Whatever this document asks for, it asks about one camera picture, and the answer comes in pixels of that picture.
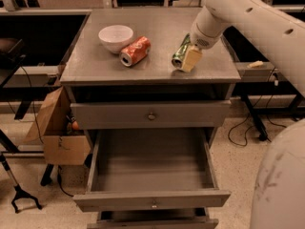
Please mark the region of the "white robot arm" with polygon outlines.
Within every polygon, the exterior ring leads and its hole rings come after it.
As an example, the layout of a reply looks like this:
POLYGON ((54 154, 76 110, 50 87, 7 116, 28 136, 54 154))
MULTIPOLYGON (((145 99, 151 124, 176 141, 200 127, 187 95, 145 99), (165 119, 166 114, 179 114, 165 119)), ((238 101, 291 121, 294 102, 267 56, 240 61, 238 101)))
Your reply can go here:
MULTIPOLYGON (((238 29, 305 94, 305 24, 261 0, 203 0, 191 42, 209 49, 238 29)), ((305 229, 305 120, 283 130, 263 157, 254 186, 250 229, 305 229)))

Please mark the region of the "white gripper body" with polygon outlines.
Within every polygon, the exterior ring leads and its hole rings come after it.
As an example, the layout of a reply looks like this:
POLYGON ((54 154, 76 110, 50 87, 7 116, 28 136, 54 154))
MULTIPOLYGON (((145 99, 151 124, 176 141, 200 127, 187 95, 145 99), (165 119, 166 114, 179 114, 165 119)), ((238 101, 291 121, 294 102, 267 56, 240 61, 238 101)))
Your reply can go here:
POLYGON ((193 21, 190 40, 201 50, 212 48, 223 31, 231 25, 228 16, 213 8, 204 6, 193 21))

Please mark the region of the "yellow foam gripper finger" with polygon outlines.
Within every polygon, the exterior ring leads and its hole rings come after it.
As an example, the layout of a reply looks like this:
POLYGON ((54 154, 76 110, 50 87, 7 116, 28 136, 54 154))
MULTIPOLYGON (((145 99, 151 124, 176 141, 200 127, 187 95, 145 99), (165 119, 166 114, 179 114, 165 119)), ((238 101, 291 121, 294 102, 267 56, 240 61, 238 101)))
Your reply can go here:
POLYGON ((189 73, 201 57, 202 51, 197 46, 189 46, 185 53, 181 70, 189 73))

